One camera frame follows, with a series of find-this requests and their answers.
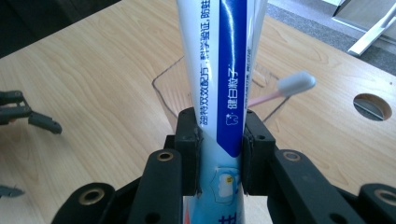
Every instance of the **blue label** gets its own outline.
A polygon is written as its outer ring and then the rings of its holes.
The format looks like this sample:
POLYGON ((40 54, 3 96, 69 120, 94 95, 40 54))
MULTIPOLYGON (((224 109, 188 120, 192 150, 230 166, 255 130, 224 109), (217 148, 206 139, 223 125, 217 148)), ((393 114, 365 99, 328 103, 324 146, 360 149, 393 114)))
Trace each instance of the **blue label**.
POLYGON ((244 131, 247 1, 221 0, 219 7, 219 145, 232 157, 244 131))

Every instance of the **round hole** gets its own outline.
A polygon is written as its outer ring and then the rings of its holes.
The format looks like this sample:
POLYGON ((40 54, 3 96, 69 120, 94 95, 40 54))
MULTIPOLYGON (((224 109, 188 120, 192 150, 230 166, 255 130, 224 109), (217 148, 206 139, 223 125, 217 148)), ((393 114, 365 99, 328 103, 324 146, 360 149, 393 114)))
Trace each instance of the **round hole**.
POLYGON ((99 197, 99 192, 93 191, 93 192, 89 192, 87 195, 85 195, 84 200, 91 201, 97 197, 99 197))
POLYGON ((392 109, 385 100, 369 93, 357 95, 353 99, 353 105, 367 119, 382 121, 392 115, 392 109))
POLYGON ((159 161, 170 161, 172 159, 173 159, 173 154, 170 152, 162 152, 157 156, 157 160, 159 161))
POLYGON ((99 202, 104 196, 105 191, 102 189, 88 189, 79 196, 78 201, 83 205, 91 205, 99 202))
POLYGON ((288 160, 288 161, 299 161, 301 157, 292 151, 286 151, 283 153, 283 156, 288 160))
POLYGON ((330 218, 332 219, 332 221, 334 223, 347 224, 347 220, 343 216, 341 216, 339 214, 332 213, 332 214, 330 214, 330 218))
POLYGON ((376 189, 375 196, 384 203, 396 206, 396 194, 391 191, 385 189, 376 189))
POLYGON ((151 224, 151 223, 158 223, 161 219, 160 214, 158 213, 150 213, 146 215, 146 223, 151 224))

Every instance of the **floor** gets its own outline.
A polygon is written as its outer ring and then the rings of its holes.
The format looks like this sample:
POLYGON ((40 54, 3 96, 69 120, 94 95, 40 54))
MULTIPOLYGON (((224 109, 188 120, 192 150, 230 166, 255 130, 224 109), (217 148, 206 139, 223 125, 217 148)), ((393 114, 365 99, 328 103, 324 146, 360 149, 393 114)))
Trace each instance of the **floor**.
MULTIPOLYGON (((368 31, 389 12, 395 3, 396 0, 348 0, 334 18, 356 29, 368 31)), ((390 26, 383 37, 395 44, 396 25, 390 26)))
MULTIPOLYGON (((267 15, 342 51, 347 52, 364 35, 334 20, 337 7, 326 2, 269 0, 268 3, 267 15)), ((392 43, 378 39, 361 55, 361 60, 396 76, 396 45, 392 43)))

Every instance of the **screw hole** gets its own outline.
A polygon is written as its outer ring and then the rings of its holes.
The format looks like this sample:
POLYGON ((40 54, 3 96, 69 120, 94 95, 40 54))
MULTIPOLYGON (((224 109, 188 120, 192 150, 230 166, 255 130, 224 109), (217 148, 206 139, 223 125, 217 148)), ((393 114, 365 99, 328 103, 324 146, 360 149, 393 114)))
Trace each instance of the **screw hole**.
POLYGON ((384 203, 396 206, 396 194, 391 191, 385 189, 376 189, 375 196, 384 203))
POLYGON ((301 157, 297 153, 292 152, 292 151, 285 151, 283 153, 283 156, 288 161, 299 161, 301 159, 301 157))
POLYGON ((170 152, 163 152, 158 154, 157 160, 159 161, 170 161, 173 159, 173 154, 170 152))
POLYGON ((88 189, 79 196, 78 201, 82 205, 91 205, 102 200, 104 196, 105 191, 102 189, 88 189))
POLYGON ((150 213, 148 215, 146 215, 146 223, 148 224, 153 224, 153 223, 158 223, 161 219, 160 214, 158 213, 150 213))
POLYGON ((332 219, 332 221, 333 221, 334 223, 337 223, 337 224, 347 224, 347 220, 346 220, 343 216, 341 216, 341 215, 339 215, 339 214, 332 213, 332 214, 330 214, 330 218, 332 219))

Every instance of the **toothbrush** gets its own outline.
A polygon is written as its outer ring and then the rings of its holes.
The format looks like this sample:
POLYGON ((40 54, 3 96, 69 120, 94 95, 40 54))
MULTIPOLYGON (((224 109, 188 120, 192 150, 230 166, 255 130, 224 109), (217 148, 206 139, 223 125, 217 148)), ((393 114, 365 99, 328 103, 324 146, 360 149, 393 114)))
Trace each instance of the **toothbrush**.
POLYGON ((277 97, 289 97, 303 91, 308 91, 316 85, 316 80, 308 72, 302 71, 288 77, 281 78, 277 83, 277 91, 260 96, 248 101, 247 106, 251 107, 273 100, 277 97))

